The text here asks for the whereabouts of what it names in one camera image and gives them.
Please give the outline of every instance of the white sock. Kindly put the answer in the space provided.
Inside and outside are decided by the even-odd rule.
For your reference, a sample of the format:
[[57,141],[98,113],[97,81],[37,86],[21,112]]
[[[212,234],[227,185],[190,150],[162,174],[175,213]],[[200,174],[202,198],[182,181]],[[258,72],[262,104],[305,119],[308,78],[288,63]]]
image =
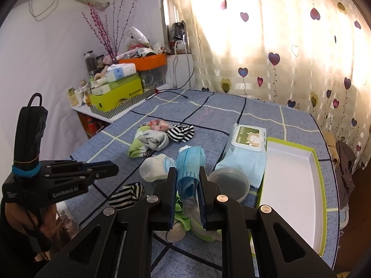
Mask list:
[[139,167],[139,173],[144,181],[151,183],[156,180],[166,180],[170,167],[176,167],[176,162],[162,153],[145,159]]

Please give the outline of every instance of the metal pin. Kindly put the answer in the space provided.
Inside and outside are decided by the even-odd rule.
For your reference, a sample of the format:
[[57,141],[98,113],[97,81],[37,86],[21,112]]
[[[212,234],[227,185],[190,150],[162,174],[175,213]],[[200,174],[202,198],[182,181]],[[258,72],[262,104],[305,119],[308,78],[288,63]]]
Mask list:
[[155,195],[150,195],[148,198],[147,198],[147,202],[148,203],[155,203],[158,201],[158,197],[155,196]]
[[263,205],[260,207],[260,210],[263,212],[263,213],[271,213],[272,212],[272,208],[268,205]]
[[115,210],[112,207],[107,207],[106,209],[103,210],[103,214],[106,216],[114,214]]
[[226,195],[224,195],[224,194],[220,194],[220,195],[218,195],[218,196],[216,197],[216,199],[217,199],[218,201],[222,202],[222,203],[228,201],[228,197],[227,197]]

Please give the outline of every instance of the green box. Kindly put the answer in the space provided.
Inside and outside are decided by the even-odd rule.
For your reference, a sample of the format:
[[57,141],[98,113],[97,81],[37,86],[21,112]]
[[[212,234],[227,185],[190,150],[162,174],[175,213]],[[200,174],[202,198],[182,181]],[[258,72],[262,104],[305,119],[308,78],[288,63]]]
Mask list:
[[100,111],[108,112],[120,105],[120,100],[130,99],[143,93],[142,81],[138,77],[106,94],[90,95],[92,105]]
[[108,92],[111,92],[112,90],[121,87],[124,84],[130,83],[131,81],[137,79],[139,77],[138,73],[132,74],[128,77],[124,77],[122,79],[119,79],[117,81],[109,82],[107,84],[101,85],[98,88],[92,89],[93,95],[104,95]]

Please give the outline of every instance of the brown clothing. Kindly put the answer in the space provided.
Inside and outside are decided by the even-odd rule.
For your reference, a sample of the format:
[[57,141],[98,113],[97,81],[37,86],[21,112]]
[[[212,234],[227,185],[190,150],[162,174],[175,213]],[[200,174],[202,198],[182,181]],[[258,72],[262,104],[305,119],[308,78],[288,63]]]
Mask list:
[[349,202],[349,196],[355,188],[351,172],[356,156],[352,149],[342,141],[336,143],[336,150],[339,154],[340,165],[335,168],[335,175],[338,184],[340,209],[342,209]]

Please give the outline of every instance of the round plastic container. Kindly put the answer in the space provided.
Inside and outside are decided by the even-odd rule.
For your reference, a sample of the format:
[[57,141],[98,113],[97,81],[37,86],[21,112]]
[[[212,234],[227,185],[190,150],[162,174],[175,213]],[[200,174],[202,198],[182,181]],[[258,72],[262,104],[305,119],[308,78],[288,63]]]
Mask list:
[[250,190],[250,183],[244,173],[233,168],[220,168],[207,178],[219,185],[221,194],[242,202]]

